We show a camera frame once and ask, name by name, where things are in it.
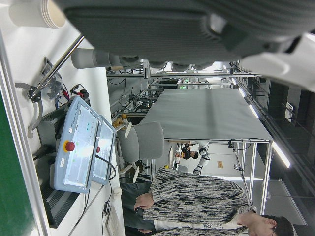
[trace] monitor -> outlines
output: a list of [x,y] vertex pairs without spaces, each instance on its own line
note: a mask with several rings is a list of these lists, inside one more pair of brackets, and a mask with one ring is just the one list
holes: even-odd
[[[101,115],[101,131],[98,140],[96,153],[99,157],[111,161],[114,142],[116,138],[115,128]],[[111,167],[101,159],[96,159],[92,173],[92,181],[100,184],[107,184],[111,173]]]

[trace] black and white patterned shirt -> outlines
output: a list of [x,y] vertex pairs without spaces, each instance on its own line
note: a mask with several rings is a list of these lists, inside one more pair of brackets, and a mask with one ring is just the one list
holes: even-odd
[[211,176],[199,176],[170,169],[159,169],[150,187],[154,204],[143,219],[203,224],[204,229],[178,228],[157,236],[229,236],[244,227],[220,230],[238,213],[253,210],[237,184]]

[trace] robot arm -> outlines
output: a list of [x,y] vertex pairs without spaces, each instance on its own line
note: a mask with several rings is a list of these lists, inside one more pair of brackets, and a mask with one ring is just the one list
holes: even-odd
[[199,144],[199,154],[201,155],[201,158],[199,160],[199,164],[193,170],[194,174],[201,175],[202,167],[208,164],[210,160],[210,154],[208,153],[208,148],[209,148],[208,143],[206,145]]

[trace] paper cup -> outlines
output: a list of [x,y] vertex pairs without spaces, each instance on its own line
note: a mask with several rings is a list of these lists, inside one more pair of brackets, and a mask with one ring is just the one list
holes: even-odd
[[52,0],[32,0],[11,5],[9,16],[17,26],[60,28],[65,16]]

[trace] red button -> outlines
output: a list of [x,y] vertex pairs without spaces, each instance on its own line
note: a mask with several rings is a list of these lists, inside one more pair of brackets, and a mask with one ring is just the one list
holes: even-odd
[[65,144],[65,149],[66,149],[67,151],[73,151],[74,148],[75,148],[74,142],[68,142],[68,143]]

